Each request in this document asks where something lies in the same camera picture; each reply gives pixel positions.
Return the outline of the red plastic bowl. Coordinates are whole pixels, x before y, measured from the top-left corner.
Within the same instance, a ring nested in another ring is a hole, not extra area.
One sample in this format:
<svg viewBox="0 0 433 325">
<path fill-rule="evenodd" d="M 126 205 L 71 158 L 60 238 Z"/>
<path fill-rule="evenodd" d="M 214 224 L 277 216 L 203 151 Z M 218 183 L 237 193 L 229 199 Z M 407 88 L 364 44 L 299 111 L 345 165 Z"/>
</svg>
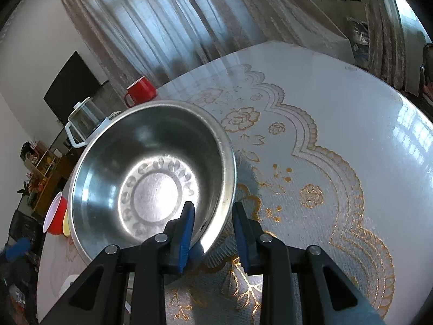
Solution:
<svg viewBox="0 0 433 325">
<path fill-rule="evenodd" d="M 62 192 L 59 192 L 52 200 L 45 215 L 42 231 L 44 233 L 59 236 L 63 234 L 63 220 L 67 211 L 67 200 Z"/>
</svg>

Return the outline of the yellow plastic bowl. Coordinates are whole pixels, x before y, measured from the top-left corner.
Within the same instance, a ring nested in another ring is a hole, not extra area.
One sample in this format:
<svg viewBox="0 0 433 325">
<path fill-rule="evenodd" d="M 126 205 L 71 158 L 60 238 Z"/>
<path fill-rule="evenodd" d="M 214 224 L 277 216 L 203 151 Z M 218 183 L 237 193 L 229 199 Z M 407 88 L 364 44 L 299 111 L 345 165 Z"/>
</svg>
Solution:
<svg viewBox="0 0 433 325">
<path fill-rule="evenodd" d="M 69 221 L 68 221 L 68 210 L 65 211 L 65 215 L 63 217 L 63 235 L 65 237 L 70 237 L 70 235 L 71 235 L 70 225 L 69 225 Z"/>
</svg>

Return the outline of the stainless steel bowl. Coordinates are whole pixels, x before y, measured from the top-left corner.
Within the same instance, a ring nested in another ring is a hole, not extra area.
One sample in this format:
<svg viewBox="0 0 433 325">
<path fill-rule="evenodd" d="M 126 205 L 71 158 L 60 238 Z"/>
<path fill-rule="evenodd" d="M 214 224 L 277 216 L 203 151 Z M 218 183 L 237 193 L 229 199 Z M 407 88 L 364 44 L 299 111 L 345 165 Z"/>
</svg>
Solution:
<svg viewBox="0 0 433 325">
<path fill-rule="evenodd" d="M 117 116 L 82 153 L 70 182 L 73 243 L 91 262 L 115 244 L 136 246 L 195 207 L 189 264 L 221 235 L 236 192 L 236 159 L 219 121 L 194 104 L 152 101 Z"/>
</svg>

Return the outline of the large pink-rimmed floral plate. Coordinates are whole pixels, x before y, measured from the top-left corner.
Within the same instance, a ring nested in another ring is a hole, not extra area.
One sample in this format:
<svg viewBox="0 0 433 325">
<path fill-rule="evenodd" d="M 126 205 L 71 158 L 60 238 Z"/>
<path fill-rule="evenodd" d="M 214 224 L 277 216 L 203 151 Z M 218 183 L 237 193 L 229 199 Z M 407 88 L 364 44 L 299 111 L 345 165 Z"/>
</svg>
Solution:
<svg viewBox="0 0 433 325">
<path fill-rule="evenodd" d="M 69 275 L 65 281 L 63 282 L 62 287 L 60 288 L 58 296 L 61 298 L 63 294 L 70 288 L 70 286 L 76 281 L 79 277 L 79 274 L 71 274 Z"/>
</svg>

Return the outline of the wooden sideboard cabinet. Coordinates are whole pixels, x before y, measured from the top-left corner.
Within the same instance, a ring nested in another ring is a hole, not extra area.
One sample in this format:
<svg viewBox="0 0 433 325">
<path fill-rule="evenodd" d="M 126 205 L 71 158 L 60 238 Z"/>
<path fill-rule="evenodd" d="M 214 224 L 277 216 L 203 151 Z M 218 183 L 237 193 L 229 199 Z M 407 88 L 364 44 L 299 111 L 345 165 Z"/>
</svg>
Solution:
<svg viewBox="0 0 433 325">
<path fill-rule="evenodd" d="M 76 162 L 67 156 L 60 158 L 47 177 L 32 174 L 28 185 L 27 206 L 31 216 L 42 222 L 55 196 L 65 188 Z"/>
</svg>

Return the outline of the wooden shelf with items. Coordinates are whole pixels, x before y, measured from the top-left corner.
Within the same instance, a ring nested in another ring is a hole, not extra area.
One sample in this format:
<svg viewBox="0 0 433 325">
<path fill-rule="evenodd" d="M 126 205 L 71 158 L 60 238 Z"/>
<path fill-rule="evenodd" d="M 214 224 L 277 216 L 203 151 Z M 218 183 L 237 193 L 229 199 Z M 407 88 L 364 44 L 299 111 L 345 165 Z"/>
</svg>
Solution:
<svg viewBox="0 0 433 325">
<path fill-rule="evenodd" d="M 43 142 L 25 142 L 20 158 L 25 168 L 40 179 L 48 179 L 56 168 L 59 158 Z"/>
</svg>

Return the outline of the white glass electric kettle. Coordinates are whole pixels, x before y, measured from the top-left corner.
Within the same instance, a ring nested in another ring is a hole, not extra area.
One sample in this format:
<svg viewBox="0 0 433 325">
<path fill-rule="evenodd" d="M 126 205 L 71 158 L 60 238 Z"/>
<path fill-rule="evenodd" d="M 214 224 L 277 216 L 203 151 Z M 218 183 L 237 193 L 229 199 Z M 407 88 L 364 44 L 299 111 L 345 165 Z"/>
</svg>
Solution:
<svg viewBox="0 0 433 325">
<path fill-rule="evenodd" d="M 87 146 L 119 114 L 116 111 L 106 116 L 91 97 L 76 103 L 65 125 L 70 144 L 74 148 Z"/>
</svg>

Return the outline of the red enamel mug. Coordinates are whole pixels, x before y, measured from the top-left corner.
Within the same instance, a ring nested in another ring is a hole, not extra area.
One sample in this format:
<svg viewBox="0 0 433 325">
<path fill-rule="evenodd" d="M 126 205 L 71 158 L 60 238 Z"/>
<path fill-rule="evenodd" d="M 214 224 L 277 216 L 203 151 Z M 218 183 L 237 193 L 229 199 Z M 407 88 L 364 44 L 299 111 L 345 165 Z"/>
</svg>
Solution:
<svg viewBox="0 0 433 325">
<path fill-rule="evenodd" d="M 141 103 L 149 102 L 156 96 L 156 88 L 145 76 L 143 76 L 127 88 L 126 94 L 124 95 L 124 101 L 127 107 L 132 108 Z"/>
</svg>

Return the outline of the grey side curtain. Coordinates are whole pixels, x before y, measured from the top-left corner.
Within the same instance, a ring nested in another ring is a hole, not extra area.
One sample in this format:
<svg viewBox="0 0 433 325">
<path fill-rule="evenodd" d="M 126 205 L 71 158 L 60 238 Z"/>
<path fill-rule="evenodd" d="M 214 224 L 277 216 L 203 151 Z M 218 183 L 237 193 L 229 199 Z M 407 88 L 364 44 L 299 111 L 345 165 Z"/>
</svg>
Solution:
<svg viewBox="0 0 433 325">
<path fill-rule="evenodd" d="M 403 90 L 406 75 L 404 32 L 396 0 L 361 0 L 368 25 L 368 72 Z"/>
</svg>

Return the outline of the grey lace window curtain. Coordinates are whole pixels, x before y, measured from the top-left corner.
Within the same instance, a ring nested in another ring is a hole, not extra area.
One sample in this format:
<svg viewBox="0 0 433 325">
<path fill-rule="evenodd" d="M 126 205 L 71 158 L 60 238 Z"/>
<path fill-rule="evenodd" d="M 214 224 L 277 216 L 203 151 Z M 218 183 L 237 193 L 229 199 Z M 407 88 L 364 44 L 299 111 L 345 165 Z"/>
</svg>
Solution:
<svg viewBox="0 0 433 325">
<path fill-rule="evenodd" d="M 267 41 L 353 63 L 349 39 L 311 0 L 60 0 L 123 94 L 140 77 L 167 82 Z"/>
</svg>

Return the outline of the black wall television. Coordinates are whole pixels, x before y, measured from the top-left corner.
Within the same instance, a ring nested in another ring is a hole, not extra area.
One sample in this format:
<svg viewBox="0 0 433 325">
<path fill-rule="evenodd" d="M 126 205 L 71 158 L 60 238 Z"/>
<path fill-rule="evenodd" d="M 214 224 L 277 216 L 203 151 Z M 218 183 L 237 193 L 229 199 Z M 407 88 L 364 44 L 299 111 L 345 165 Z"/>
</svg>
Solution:
<svg viewBox="0 0 433 325">
<path fill-rule="evenodd" d="M 75 51 L 48 88 L 43 100 L 62 125 L 66 125 L 74 106 L 101 89 L 84 60 Z"/>
</svg>

